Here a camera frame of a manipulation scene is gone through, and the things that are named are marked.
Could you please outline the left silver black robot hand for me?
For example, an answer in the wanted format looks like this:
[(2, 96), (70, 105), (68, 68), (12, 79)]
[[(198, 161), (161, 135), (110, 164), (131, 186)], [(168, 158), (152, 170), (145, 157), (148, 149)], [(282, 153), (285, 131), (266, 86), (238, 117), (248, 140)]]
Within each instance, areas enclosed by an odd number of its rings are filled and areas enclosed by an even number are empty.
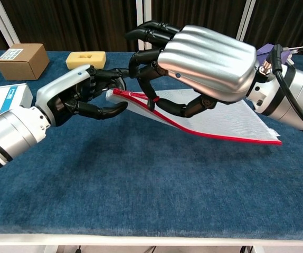
[(127, 76), (128, 69), (82, 65), (38, 89), (35, 106), (53, 127), (65, 124), (75, 114), (96, 120), (114, 118), (128, 107), (127, 102), (104, 108), (89, 102), (110, 89), (125, 90)]

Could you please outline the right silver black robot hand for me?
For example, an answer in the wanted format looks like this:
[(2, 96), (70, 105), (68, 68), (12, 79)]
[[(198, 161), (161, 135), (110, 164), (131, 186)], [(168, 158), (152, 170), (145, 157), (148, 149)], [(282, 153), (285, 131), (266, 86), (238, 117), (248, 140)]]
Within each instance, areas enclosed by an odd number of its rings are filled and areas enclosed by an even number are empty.
[[(147, 96), (147, 109), (156, 107), (175, 116), (191, 118), (218, 102), (232, 104), (244, 99), (255, 78), (257, 50), (254, 46), (206, 27), (178, 28), (160, 21), (147, 21), (125, 34), (154, 49), (135, 52), (129, 76)], [(151, 81), (169, 76), (198, 93), (188, 104), (161, 98)]]

